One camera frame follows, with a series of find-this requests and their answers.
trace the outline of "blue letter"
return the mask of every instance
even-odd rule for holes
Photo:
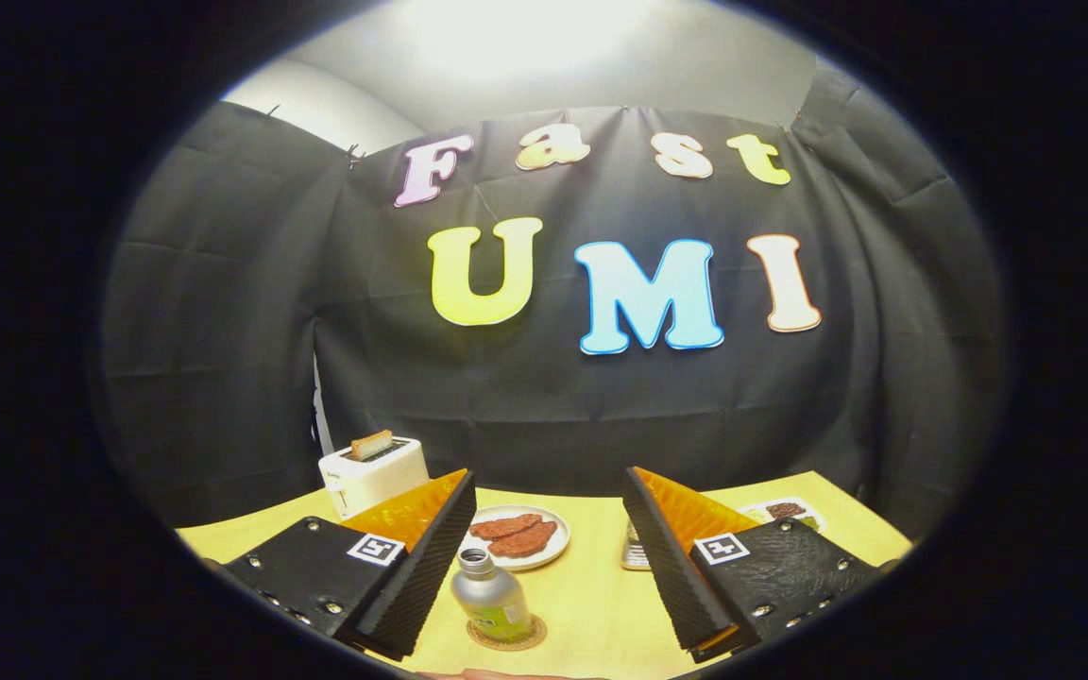
[[[623,310],[635,339],[653,347],[662,334],[666,310],[673,307],[675,321],[666,344],[676,349],[716,347],[725,332],[713,316],[713,288],[707,262],[713,246],[682,238],[666,246],[657,274],[648,281],[622,244],[614,240],[586,244],[573,259],[591,276],[591,334],[579,346],[588,355],[616,355],[627,349],[627,335],[619,329],[617,309]]]

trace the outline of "plate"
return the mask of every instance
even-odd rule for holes
[[[561,516],[558,516],[555,511],[547,511],[547,509],[539,508],[535,506],[490,506],[487,508],[481,508],[475,511],[472,516],[472,524],[480,524],[483,521],[493,521],[496,519],[506,519],[508,517],[518,517],[521,514],[535,512],[541,516],[541,521],[555,521],[556,531],[553,532],[553,536],[549,536],[547,543],[544,545],[544,549],[535,553],[535,555],[528,555],[526,558],[500,558],[500,556],[493,555],[491,553],[491,558],[493,558],[493,564],[497,565],[506,571],[523,571],[523,569],[535,569],[543,564],[548,564],[557,558],[562,552],[565,552],[566,546],[569,545],[569,524],[566,524]],[[465,540],[461,541],[461,546],[459,552],[467,549],[467,547],[480,547],[481,549],[489,549],[490,543],[493,541],[486,541],[484,539],[478,539],[474,534],[465,533]]]
[[[775,517],[774,514],[771,514],[771,511],[767,509],[767,507],[775,506],[778,504],[799,505],[804,509],[804,511],[793,514],[793,516],[791,516],[791,519],[804,521],[805,524],[811,524],[812,522],[811,526],[813,527],[813,531],[816,531],[816,533],[826,532],[826,518],[821,517],[820,512],[816,511],[816,509],[813,509],[811,505],[804,503],[804,499],[798,496],[790,496],[787,498],[774,498],[767,500],[767,503],[765,504],[754,504],[752,506],[740,507],[738,508],[738,511],[754,521],[761,521],[764,524],[767,524],[768,521],[774,521],[775,519],[777,519],[777,517]]]

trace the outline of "metal can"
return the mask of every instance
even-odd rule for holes
[[[644,556],[644,543],[635,533],[632,520],[627,521],[627,532],[623,533],[623,547],[620,549],[620,567],[632,571],[647,571],[648,559]]]
[[[518,578],[495,567],[490,553],[480,547],[466,547],[457,561],[461,569],[453,577],[453,595],[475,629],[500,642],[531,635],[532,616]]]

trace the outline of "coaster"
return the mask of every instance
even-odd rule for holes
[[[544,620],[541,617],[532,615],[532,632],[531,635],[523,638],[522,641],[518,642],[502,642],[495,641],[495,639],[484,635],[477,626],[472,625],[471,620],[466,626],[469,632],[469,638],[474,639],[478,644],[490,647],[491,650],[499,650],[505,653],[517,653],[519,650],[527,650],[541,644],[544,636],[547,635],[547,626],[544,626]]]

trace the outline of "white wall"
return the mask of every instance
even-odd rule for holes
[[[367,91],[316,66],[271,61],[221,97],[267,113],[355,153],[374,153],[423,131]]]

